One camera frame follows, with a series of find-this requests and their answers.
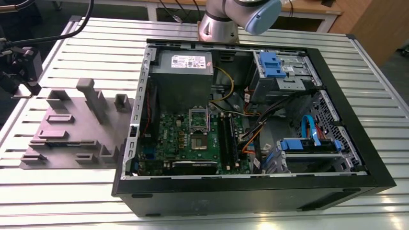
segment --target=aluminum table surface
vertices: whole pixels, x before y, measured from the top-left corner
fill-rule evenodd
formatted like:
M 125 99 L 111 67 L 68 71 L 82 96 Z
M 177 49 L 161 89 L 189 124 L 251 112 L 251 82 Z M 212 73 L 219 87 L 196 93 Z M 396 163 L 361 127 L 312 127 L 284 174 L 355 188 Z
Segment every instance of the aluminum table surface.
M 68 33 L 79 26 L 71 21 Z M 20 100 L 0 132 L 0 228 L 43 229 L 409 229 L 409 110 L 357 41 L 344 34 L 269 30 L 241 43 L 319 48 L 379 150 L 397 187 L 324 211 L 139 218 L 111 196 L 115 170 L 22 170 L 51 89 L 71 96 L 78 78 L 95 78 L 106 97 L 135 98 L 147 38 L 196 40 L 197 26 L 92 18 L 84 31 L 56 43 L 44 62 L 38 97 Z

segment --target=wooden cabinet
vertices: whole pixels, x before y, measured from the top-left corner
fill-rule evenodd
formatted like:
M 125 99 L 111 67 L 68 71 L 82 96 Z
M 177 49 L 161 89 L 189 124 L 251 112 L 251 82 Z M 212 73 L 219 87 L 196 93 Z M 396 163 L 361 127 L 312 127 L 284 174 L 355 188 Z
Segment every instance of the wooden cabinet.
M 409 0 L 337 0 L 331 33 L 353 34 L 380 66 L 409 39 Z

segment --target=gray robot arm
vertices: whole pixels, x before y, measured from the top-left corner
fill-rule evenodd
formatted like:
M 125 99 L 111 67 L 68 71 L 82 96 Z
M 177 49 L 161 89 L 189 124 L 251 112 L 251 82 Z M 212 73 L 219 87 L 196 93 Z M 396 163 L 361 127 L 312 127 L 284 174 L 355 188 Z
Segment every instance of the gray robot arm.
M 280 0 L 208 0 L 200 24 L 200 39 L 236 42 L 237 25 L 253 35 L 264 33 L 281 12 Z

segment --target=motherboard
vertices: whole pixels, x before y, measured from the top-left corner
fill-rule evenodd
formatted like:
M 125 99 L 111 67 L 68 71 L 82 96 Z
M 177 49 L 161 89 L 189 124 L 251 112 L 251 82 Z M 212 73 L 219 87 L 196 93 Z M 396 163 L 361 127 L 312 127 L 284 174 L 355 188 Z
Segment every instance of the motherboard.
M 249 158 L 237 150 L 241 117 L 193 110 L 160 115 L 157 144 L 144 146 L 140 174 L 249 174 Z

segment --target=open computer tower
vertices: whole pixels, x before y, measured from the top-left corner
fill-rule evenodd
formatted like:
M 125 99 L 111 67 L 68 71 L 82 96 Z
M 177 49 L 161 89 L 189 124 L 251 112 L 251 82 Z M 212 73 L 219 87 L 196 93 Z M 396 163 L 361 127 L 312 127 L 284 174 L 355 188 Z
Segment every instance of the open computer tower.
M 393 186 L 317 49 L 148 40 L 112 189 L 137 216 L 321 210 Z

